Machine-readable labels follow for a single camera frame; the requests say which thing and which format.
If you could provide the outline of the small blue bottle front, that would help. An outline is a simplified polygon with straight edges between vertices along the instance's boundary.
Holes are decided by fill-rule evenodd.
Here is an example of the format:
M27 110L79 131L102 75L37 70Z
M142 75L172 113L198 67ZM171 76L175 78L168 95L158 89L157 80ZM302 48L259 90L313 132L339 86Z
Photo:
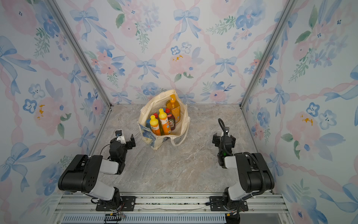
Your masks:
M146 126L147 128L149 128L149 129L151 129L150 119L148 119L148 120L146 121L145 126Z

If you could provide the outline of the orange bottle yellow cap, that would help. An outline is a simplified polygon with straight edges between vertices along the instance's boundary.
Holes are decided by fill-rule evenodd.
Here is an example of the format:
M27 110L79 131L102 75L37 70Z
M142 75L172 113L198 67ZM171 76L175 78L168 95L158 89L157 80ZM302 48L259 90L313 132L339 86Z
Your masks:
M159 130L159 125L158 125L158 120L155 118L154 115L151 115L151 116L150 116L150 125L151 125L151 131L152 131L156 136L161 136L160 130Z
M164 112L163 108L159 109L159 119L162 125L162 129L164 132L164 135L170 135L171 134L171 127L169 125L169 120L167 117L167 113Z

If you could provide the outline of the cream canvas shopping bag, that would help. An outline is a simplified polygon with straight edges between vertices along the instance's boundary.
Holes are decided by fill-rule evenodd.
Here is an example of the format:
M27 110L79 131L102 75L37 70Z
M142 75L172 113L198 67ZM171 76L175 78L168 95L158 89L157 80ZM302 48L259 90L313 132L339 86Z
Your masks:
M159 115L159 109L166 110L166 103L170 99L170 95L175 94L176 100L180 104L180 122L176 123L176 128L171 131L170 135L156 136L151 129L145 126L146 121L154 113ZM157 150L166 140L170 140L173 146L183 143L187 137L191 118L188 114L187 105L184 104L175 90L169 90L156 95L140 110L138 125L142 134L142 140L152 149Z

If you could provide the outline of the dark red soap bottle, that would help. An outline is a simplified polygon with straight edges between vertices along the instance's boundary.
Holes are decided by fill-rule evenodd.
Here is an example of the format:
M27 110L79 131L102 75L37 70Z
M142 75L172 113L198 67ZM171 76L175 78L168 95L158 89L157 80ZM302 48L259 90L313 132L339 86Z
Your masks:
M174 131L175 128L176 128L176 120L175 120L175 117L172 115L172 113L171 113L171 111L170 111L169 108L166 108L165 112L166 112L166 114L167 114L169 126L170 126L171 130Z

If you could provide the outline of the orange pump soap bottle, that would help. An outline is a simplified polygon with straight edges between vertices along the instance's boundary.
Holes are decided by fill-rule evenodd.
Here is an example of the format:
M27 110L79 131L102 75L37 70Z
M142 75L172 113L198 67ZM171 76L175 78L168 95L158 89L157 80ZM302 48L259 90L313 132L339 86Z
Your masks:
M170 95L170 99L166 103L166 107L170 110L175 118L175 122L180 122L180 104L176 100L175 94Z

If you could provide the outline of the green soap bottle red cap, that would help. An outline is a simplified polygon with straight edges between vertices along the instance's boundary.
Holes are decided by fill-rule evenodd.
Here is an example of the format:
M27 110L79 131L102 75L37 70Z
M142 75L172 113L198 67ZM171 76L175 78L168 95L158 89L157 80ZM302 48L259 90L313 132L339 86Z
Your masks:
M160 134L161 134L161 136L163 136L163 135L164 135L164 132L163 132L163 128L162 128L162 126L161 126L161 122L160 122L160 119L159 119L159 117L158 117L158 114L157 114L157 113L154 113L153 115L154 115L155 118L158 120L158 125L159 125Z

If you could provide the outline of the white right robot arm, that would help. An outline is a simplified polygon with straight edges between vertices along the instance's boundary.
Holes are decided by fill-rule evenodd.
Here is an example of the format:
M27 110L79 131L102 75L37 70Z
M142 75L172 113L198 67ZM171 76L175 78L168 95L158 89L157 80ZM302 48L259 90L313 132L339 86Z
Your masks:
M236 153L231 149L235 146L235 138L223 134L214 134L212 143L218 147L218 163L223 169L235 169L238 172L238 182L227 187L222 199L210 199L209 205L218 206L227 211L237 211L246 208L246 200L259 196L274 189L274 177L266 161L260 153Z

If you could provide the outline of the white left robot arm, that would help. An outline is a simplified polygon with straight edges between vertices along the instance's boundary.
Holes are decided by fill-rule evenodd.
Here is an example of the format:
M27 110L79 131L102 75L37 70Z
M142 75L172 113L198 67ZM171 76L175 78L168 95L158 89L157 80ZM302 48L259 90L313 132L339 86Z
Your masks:
M58 188L68 192L82 192L91 197L97 211L126 210L129 202L123 199L117 187L111 187L98 180L100 174L121 175L125 168L128 150L136 146L135 138L131 135L126 141L121 130L115 132L108 144L110 156L105 159L102 155L76 155L58 181Z

